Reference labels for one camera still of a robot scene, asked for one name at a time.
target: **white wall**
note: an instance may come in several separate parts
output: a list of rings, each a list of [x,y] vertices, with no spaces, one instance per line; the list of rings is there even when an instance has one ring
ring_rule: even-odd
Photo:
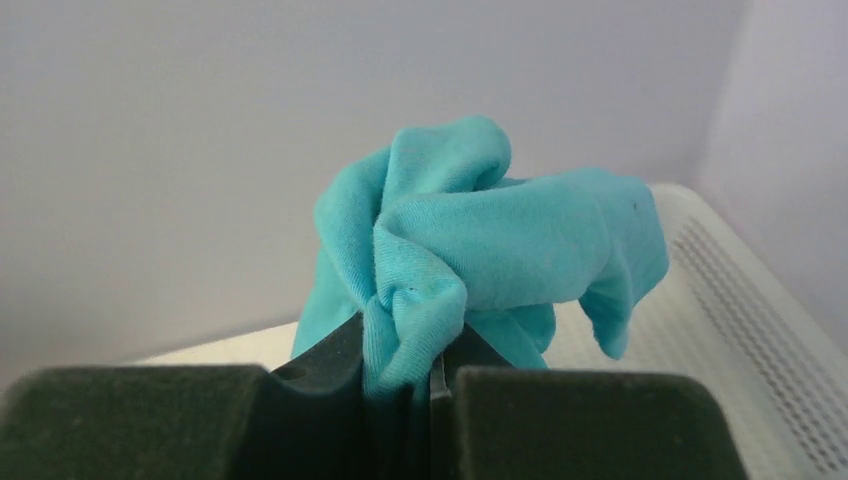
[[[738,0],[0,0],[0,384],[296,317],[311,206],[408,124],[690,182]]]
[[[848,351],[848,2],[756,0],[697,189]]]

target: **background wall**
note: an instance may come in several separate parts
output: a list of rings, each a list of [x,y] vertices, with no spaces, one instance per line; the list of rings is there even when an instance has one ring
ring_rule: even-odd
[[[848,2],[756,0],[696,190],[848,351]]]
[[[0,0],[0,384],[295,319],[312,203],[404,125],[695,182],[741,1],[401,3]]]

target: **fabric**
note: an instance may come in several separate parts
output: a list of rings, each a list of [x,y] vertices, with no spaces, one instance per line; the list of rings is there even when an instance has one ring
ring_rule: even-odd
[[[467,322],[517,367],[544,368],[554,303],[579,300],[608,356],[665,275],[653,197],[594,168],[510,179],[511,148],[484,117],[401,130],[345,168],[315,207],[321,239],[297,356],[363,312],[364,392],[426,390]]]

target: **cloth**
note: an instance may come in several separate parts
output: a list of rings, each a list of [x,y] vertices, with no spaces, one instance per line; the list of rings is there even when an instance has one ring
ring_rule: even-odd
[[[293,355],[363,312],[364,394],[426,390],[467,322],[504,358],[544,368],[554,303],[579,300],[600,348],[620,358],[634,305],[665,275],[653,197],[586,168],[510,179],[491,120],[401,130],[338,174],[315,206],[315,284]]]

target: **teal towel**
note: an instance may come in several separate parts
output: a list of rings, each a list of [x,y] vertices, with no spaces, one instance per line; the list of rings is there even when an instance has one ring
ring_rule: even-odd
[[[363,312],[364,392],[422,390],[467,322],[517,367],[545,367],[553,303],[579,299],[620,358],[634,305],[665,275],[653,197],[594,168],[504,177],[511,149],[484,117],[401,130],[345,168],[315,207],[322,248],[294,343]]]

